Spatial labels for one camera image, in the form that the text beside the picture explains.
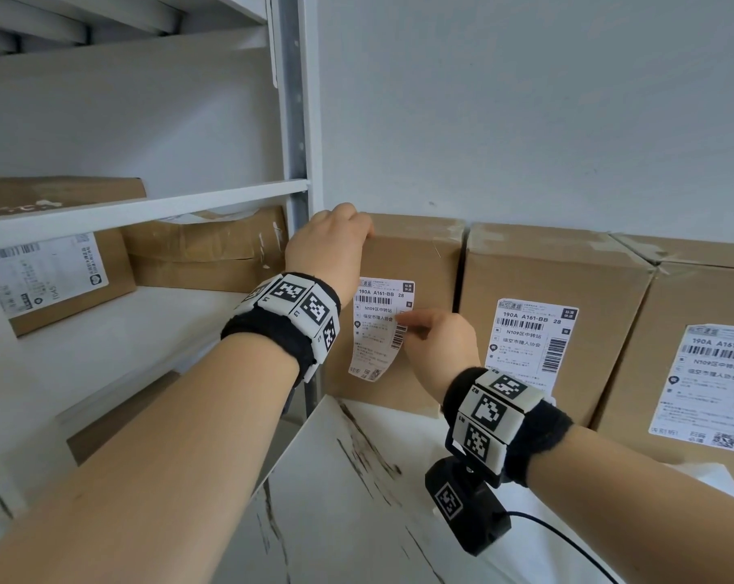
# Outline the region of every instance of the white shipping label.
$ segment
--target white shipping label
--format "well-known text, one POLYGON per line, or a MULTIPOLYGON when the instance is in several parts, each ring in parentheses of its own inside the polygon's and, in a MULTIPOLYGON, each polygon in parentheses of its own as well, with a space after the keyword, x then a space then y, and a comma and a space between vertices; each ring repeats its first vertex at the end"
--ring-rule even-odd
POLYGON ((689 325, 648 429, 734 451, 734 326, 689 325))
POLYGON ((486 367, 510 374, 550 395, 578 319, 576 307, 500 299, 486 367))
POLYGON ((108 284, 94 234, 0 250, 0 303, 8 319, 108 284))
POLYGON ((405 339, 407 328, 394 316, 410 311, 415 302, 415 283, 407 280, 370 279, 353 298, 353 356, 348 372, 377 381, 389 368, 405 339))

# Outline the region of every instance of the white wall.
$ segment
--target white wall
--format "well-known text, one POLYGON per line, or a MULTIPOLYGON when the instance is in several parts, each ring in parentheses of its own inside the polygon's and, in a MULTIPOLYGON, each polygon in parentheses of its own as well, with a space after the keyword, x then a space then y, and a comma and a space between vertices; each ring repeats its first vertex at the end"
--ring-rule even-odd
POLYGON ((734 0, 319 0, 324 193, 734 241, 734 0))
POLYGON ((139 176, 148 196, 283 179, 269 51, 0 83, 0 176, 139 176))

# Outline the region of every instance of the hand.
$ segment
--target hand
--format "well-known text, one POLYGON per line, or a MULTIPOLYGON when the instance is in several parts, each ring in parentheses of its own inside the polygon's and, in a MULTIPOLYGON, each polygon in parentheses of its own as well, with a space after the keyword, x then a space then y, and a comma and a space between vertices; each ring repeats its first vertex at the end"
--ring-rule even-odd
POLYGON ((459 373, 481 366, 475 329, 458 313, 418 309, 398 313, 396 320, 409 326, 404 348, 413 373, 440 404, 459 373))
POLYGON ((331 286, 345 307, 359 287, 364 240, 374 233, 367 213, 349 202, 319 211, 286 247, 286 270, 313 275, 331 286))

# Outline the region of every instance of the wristband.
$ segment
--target wristband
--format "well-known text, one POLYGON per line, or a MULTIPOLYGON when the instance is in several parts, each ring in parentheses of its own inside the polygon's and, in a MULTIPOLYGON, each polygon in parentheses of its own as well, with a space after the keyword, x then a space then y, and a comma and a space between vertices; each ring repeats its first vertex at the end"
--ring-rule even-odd
POLYGON ((301 273, 276 275, 237 305, 221 339, 250 332, 273 340, 297 359, 294 386, 307 383, 340 333, 340 299, 320 279, 301 273))
POLYGON ((526 487, 529 460, 556 446, 572 420, 544 401, 545 393, 506 373, 471 367, 445 394, 445 447, 490 486, 526 487))

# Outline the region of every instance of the black cable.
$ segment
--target black cable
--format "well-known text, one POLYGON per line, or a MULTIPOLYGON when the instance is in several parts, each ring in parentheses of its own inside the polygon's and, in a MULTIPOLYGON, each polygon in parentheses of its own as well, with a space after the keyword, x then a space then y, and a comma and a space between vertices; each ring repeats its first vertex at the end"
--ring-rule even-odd
POLYGON ((517 512, 517 511, 509 511, 507 513, 508 516, 520 516, 522 519, 529 519, 535 521, 537 524, 544 526, 547 530, 550 530, 551 532, 555 532, 556 535, 564 539, 567 543, 572 545, 575 549, 577 549, 585 558, 590 561, 592 564, 596 566, 596 568, 601 571, 603 574, 605 574, 605 578, 613 582, 613 584, 618 584, 618 581, 607 571, 604 567, 602 567, 602 564, 600 564, 597 560, 591 557, 591 554, 587 553, 586 550, 584 550, 580 545, 578 545, 575 541, 567 537, 562 531, 558 530, 555 526, 549 525, 544 520, 538 519, 536 516, 528 515, 525 512, 517 512))

